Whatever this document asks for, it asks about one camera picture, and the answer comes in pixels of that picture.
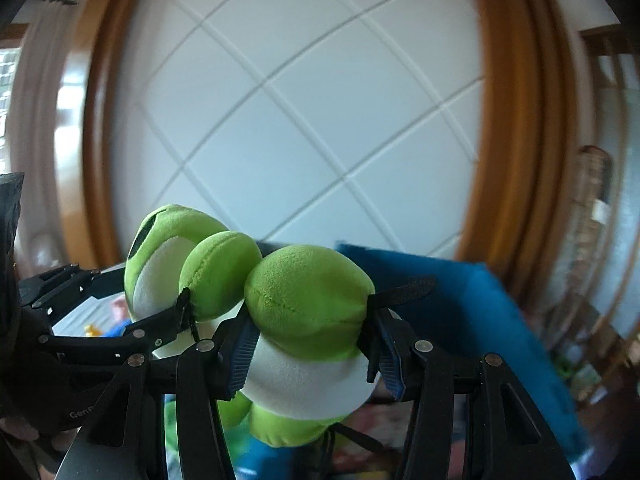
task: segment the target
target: frog plush toy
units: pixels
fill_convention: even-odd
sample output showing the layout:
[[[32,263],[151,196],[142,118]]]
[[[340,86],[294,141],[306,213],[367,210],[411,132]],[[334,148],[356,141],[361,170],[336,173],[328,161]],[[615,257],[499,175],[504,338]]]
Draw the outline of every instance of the frog plush toy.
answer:
[[[374,286],[341,254],[298,245],[262,259],[247,235],[199,211],[164,206],[143,221],[127,258],[132,318],[169,308],[185,287],[201,337],[242,300],[260,329],[244,388],[218,402],[223,428],[248,417],[251,434],[265,444],[301,446],[372,393],[356,341]],[[191,344],[184,332],[159,353]]]

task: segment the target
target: curtain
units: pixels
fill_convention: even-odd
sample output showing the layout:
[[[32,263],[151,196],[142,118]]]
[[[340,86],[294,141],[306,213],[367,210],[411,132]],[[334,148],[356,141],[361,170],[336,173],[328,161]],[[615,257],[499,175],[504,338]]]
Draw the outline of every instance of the curtain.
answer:
[[[77,6],[45,2],[22,40],[5,136],[24,172],[15,260],[22,277],[67,263],[54,163],[56,101]]]

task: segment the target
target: blurry toy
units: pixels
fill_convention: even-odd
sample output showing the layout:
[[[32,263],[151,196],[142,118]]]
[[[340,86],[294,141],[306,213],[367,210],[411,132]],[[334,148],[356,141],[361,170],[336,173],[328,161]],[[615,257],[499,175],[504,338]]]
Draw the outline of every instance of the blurry toy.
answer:
[[[85,337],[100,337],[101,335],[103,335],[102,330],[96,327],[93,323],[89,323],[84,327]]]
[[[129,306],[124,294],[111,301],[111,313],[116,323],[122,323],[129,319]]]

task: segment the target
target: plush frog head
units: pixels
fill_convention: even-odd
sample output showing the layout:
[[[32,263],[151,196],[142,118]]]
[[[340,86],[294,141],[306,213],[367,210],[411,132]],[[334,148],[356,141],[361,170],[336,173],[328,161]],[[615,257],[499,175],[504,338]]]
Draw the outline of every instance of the plush frog head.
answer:
[[[169,205],[143,221],[127,259],[133,319],[169,308],[185,287],[201,337],[242,299],[260,329],[244,388],[231,401],[218,402],[225,429],[248,417],[251,433],[262,442],[300,446],[372,393],[367,359],[356,341],[374,287],[341,254],[300,245],[262,259],[248,236],[199,211]],[[191,344],[185,332],[160,355]]]
[[[180,205],[158,208],[142,221],[127,256],[124,285],[131,319],[171,307],[188,286],[200,337],[210,337],[242,300],[246,277],[261,259],[251,238],[207,214]],[[187,330],[155,354],[179,354],[193,343]]]

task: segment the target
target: blue cloth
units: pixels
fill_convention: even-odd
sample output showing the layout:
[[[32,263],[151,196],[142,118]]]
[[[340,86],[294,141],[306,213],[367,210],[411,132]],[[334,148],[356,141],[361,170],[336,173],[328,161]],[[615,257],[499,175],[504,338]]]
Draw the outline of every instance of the blue cloth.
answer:
[[[100,337],[120,337],[124,333],[124,329],[126,329],[126,327],[129,326],[130,324],[131,324],[131,320],[125,319],[124,321],[121,321],[116,326],[114,326],[108,332],[105,332],[104,334],[102,334]]]
[[[500,354],[536,403],[567,458],[574,460],[586,449],[586,433],[578,423],[568,389],[516,304],[484,264],[348,244],[341,244],[337,251],[362,268],[376,290],[402,285],[416,276],[435,275],[438,285],[432,294],[394,310],[418,337],[433,341],[449,354]]]
[[[238,472],[242,478],[282,480],[291,478],[296,448],[269,447],[254,437],[249,449],[239,460]]]

